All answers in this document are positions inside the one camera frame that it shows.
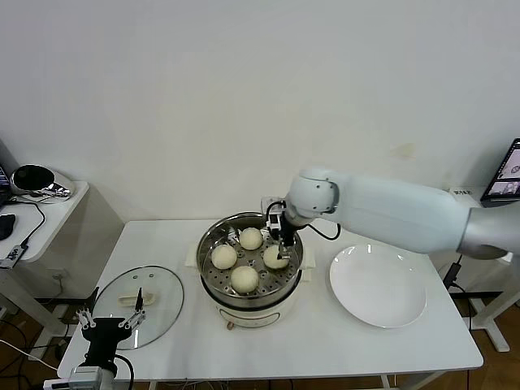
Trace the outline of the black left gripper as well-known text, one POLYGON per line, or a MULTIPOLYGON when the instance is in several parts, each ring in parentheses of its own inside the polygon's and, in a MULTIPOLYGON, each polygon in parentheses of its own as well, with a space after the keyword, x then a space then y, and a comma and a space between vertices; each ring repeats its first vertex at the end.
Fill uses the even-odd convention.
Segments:
POLYGON ((84 364, 108 364, 115 360, 119 342, 126 340, 132 334, 132 328, 137 327, 145 318, 142 288, 136 296, 134 313, 127 319, 95 318, 92 313, 98 297, 99 287, 85 299, 84 304, 76 311, 81 333, 89 342, 84 364))

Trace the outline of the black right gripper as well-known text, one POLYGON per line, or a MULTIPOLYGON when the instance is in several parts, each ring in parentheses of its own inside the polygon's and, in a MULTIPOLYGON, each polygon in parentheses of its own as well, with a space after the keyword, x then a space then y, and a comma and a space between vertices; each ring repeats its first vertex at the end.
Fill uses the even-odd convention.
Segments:
POLYGON ((285 217, 284 214, 280 216, 280 233, 279 237, 281 242, 278 246, 278 259, 289 260, 291 257, 290 249, 284 244, 293 244, 295 242, 295 231, 296 228, 292 225, 285 217))

